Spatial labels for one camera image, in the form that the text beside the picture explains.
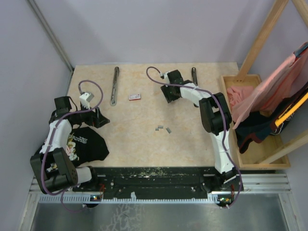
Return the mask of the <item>black silver stapler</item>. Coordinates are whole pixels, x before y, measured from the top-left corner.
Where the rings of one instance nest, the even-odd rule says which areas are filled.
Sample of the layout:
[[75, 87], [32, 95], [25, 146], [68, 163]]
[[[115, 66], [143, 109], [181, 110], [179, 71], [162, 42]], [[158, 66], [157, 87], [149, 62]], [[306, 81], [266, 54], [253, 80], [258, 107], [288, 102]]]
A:
[[112, 94], [111, 94], [111, 100], [110, 105], [115, 106], [117, 103], [117, 89], [118, 89], [118, 78], [119, 78], [119, 67], [114, 68], [114, 78], [113, 78], [113, 85], [112, 85]]
[[195, 67], [192, 67], [191, 73], [192, 73], [192, 78], [193, 78], [192, 80], [193, 80], [194, 85], [198, 86], [197, 71]]

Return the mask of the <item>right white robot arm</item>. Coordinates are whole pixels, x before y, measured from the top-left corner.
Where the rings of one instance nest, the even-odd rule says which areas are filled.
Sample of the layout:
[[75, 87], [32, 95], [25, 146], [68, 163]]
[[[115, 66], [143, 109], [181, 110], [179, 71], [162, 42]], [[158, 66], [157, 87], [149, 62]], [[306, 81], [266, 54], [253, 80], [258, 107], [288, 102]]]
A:
[[215, 185], [222, 191], [227, 190], [236, 178], [236, 168], [230, 154], [231, 114], [225, 96], [221, 92], [210, 94], [198, 90], [193, 82], [183, 80], [179, 70], [160, 74], [160, 77], [166, 82], [161, 90], [168, 103], [184, 98], [199, 108], [203, 128], [210, 134], [214, 148], [215, 169], [218, 171]]

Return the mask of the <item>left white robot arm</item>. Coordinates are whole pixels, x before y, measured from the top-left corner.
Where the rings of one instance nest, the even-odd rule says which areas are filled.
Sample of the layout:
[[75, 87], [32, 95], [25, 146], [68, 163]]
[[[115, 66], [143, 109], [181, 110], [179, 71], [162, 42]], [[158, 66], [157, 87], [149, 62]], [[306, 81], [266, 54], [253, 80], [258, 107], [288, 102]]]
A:
[[106, 142], [96, 128], [110, 123], [99, 108], [77, 108], [69, 96], [54, 100], [50, 132], [43, 145], [30, 158], [39, 188], [44, 194], [57, 195], [70, 187], [90, 191], [99, 188], [100, 179], [86, 162], [104, 160], [109, 155]]

